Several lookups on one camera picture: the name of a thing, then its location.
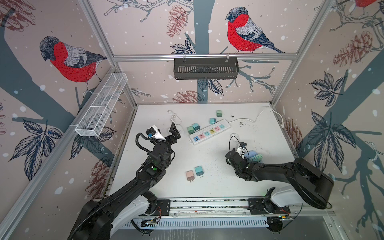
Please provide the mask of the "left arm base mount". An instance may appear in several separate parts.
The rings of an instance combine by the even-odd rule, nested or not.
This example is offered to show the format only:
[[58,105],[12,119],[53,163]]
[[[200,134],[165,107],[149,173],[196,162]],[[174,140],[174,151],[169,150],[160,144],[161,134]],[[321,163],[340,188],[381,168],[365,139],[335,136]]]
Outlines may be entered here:
[[171,200],[159,199],[148,191],[137,197],[129,207],[133,207],[137,217],[168,216],[171,209]]

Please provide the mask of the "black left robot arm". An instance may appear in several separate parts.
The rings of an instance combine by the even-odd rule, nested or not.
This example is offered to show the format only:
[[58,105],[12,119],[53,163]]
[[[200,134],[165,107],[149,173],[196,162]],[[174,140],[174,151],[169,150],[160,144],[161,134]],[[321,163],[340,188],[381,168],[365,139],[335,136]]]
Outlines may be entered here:
[[174,123],[170,135],[164,137],[156,126],[138,133],[137,147],[147,153],[135,177],[109,197],[98,202],[90,200],[79,213],[69,234],[70,240],[108,240],[127,222],[139,215],[156,212],[158,198],[150,192],[166,174],[175,157],[172,145],[181,135]]

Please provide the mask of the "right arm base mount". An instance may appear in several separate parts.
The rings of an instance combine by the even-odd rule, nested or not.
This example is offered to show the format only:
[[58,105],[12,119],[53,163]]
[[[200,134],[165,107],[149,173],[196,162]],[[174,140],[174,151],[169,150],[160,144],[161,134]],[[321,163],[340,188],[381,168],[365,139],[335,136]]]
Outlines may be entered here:
[[291,211],[289,207],[279,207],[272,199],[272,193],[275,187],[270,188],[264,197],[248,199],[248,210],[251,215],[290,215]]

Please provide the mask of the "blue square socket cube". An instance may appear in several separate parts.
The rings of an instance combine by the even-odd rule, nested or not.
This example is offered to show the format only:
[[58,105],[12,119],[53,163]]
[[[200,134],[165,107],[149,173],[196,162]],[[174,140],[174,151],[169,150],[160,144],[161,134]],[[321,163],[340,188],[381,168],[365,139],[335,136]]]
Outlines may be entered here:
[[245,151],[244,158],[248,160],[256,155],[258,155],[258,153],[255,151]]

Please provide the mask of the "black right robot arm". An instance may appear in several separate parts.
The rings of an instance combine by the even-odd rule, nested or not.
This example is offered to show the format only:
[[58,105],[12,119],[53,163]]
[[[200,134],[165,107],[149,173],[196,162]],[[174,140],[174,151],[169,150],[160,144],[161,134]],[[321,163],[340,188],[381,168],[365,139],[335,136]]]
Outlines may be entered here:
[[234,150],[226,154],[237,177],[245,181],[275,181],[290,184],[305,203],[316,209],[326,209],[334,181],[302,158],[285,164],[247,162]]

